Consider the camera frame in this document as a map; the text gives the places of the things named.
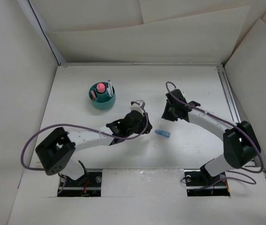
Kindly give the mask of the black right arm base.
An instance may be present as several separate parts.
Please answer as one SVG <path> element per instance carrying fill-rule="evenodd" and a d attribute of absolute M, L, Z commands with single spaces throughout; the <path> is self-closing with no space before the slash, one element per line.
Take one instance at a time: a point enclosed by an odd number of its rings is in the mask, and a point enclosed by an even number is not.
<path fill-rule="evenodd" d="M 230 196 L 225 172 L 215 177 L 206 177 L 200 169 L 184 169 L 181 183 L 186 186 L 188 197 Z"/>

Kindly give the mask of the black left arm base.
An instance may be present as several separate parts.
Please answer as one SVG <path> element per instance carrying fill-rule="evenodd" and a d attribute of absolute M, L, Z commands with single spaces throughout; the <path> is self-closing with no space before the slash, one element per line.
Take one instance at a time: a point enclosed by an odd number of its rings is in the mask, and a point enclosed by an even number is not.
<path fill-rule="evenodd" d="M 73 180 L 64 174 L 60 177 L 57 190 L 58 197 L 101 197 L 102 169 L 87 170 L 79 161 L 84 174 L 77 180 Z"/>

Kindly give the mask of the blue translucent correction tape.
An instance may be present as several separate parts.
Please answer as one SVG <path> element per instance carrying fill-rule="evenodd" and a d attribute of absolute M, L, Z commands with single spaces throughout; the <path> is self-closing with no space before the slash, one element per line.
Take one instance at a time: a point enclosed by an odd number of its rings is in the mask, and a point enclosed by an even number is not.
<path fill-rule="evenodd" d="M 164 130 L 159 130 L 159 129 L 156 129 L 155 133 L 160 135 L 160 136 L 166 137 L 166 138 L 169 138 L 170 135 L 171 135 L 170 132 L 167 132 L 167 131 L 164 131 Z"/>

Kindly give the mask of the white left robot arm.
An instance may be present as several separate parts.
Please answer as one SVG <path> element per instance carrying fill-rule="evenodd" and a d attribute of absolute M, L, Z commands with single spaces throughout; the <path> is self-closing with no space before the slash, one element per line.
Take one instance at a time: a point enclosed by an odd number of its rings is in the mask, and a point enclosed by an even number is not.
<path fill-rule="evenodd" d="M 82 161 L 72 158 L 75 152 L 122 143 L 132 135 L 148 134 L 151 129 L 147 113 L 132 110 L 123 119 L 108 123 L 97 132 L 67 132 L 63 127 L 58 127 L 35 151 L 48 176 L 59 173 L 77 186 L 82 186 L 89 175 Z"/>

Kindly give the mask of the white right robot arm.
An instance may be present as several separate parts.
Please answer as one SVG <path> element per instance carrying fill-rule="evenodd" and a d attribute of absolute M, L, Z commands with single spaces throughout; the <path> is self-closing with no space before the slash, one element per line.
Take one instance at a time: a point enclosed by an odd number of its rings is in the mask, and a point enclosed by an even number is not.
<path fill-rule="evenodd" d="M 167 93 L 166 98 L 163 119 L 180 119 L 198 125 L 223 142 L 223 154 L 200 167 L 202 183 L 210 185 L 221 173 L 241 169 L 255 157 L 261 157 L 261 148 L 249 122 L 237 123 L 217 117 L 202 109 L 200 103 L 187 102 L 179 89 Z"/>

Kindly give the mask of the pink translucent correction tape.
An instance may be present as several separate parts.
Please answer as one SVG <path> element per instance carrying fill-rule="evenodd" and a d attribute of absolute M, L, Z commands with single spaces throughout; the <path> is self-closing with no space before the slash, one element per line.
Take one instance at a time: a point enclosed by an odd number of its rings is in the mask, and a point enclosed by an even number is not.
<path fill-rule="evenodd" d="M 91 90 L 90 93 L 92 95 L 92 98 L 97 98 L 97 95 L 96 95 L 96 93 L 93 90 Z"/>

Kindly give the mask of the blue capped white marker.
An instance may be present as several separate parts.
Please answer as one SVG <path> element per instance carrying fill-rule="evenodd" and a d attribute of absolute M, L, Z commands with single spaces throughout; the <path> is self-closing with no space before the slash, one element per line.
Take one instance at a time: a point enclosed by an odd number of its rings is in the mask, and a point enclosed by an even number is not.
<path fill-rule="evenodd" d="M 113 91 L 112 82 L 111 82 L 111 80 L 108 80 L 107 82 L 108 82 L 108 87 L 109 87 L 109 89 L 110 89 L 110 91 L 112 93 L 112 97 L 113 97 L 114 96 L 114 91 Z"/>

